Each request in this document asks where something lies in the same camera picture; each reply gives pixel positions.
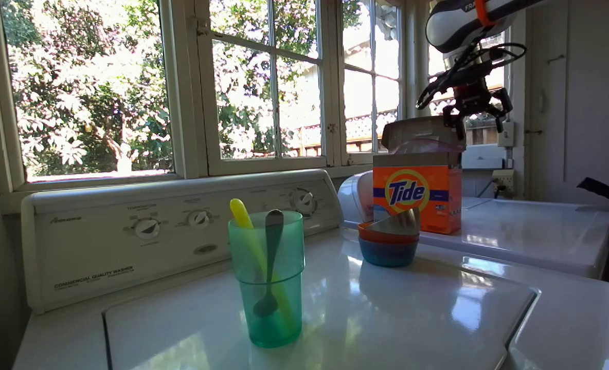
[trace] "tide box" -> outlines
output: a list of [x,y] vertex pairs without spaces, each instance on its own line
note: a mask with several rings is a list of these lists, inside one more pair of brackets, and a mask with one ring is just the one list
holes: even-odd
[[373,157],[373,205],[389,213],[415,209],[423,233],[459,233],[463,139],[456,129],[449,118],[385,126],[381,141],[389,154]]

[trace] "knob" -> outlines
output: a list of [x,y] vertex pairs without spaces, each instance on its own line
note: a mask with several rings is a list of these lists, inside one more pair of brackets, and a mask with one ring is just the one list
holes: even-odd
[[156,238],[161,234],[161,221],[154,217],[144,217],[133,223],[133,233],[140,238]]
[[289,195],[289,203],[296,211],[309,216],[316,211],[316,199],[311,191],[298,189]]
[[209,223],[209,216],[207,211],[194,211],[187,216],[187,223],[190,228],[205,228]]

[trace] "teal plastic cup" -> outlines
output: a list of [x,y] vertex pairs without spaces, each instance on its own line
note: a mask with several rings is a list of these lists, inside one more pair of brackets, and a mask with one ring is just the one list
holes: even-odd
[[248,339],[278,347],[302,331],[304,231],[298,211],[268,213],[250,213],[253,228],[231,220],[227,243]]

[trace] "cup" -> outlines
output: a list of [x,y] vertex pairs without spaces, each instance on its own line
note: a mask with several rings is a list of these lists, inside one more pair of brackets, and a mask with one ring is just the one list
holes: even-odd
[[358,227],[364,261],[373,266],[410,266],[419,241],[418,211],[364,220]]
[[302,213],[260,211],[250,213],[250,220],[253,228],[227,221],[233,272],[248,339],[259,347],[278,347],[302,331]]

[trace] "white appliance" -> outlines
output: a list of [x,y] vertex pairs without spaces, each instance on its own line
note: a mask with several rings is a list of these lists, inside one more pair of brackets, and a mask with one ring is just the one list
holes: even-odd
[[[345,223],[368,209],[369,172],[339,187]],[[516,261],[576,275],[602,277],[609,257],[609,208],[491,197],[463,197],[456,234],[422,233],[427,244]]]
[[[304,328],[250,345],[227,268],[226,202],[298,209]],[[33,315],[13,367],[609,367],[609,284],[419,243],[362,261],[323,170],[33,195]]]
[[506,148],[495,143],[475,143],[463,150],[463,169],[503,169]]

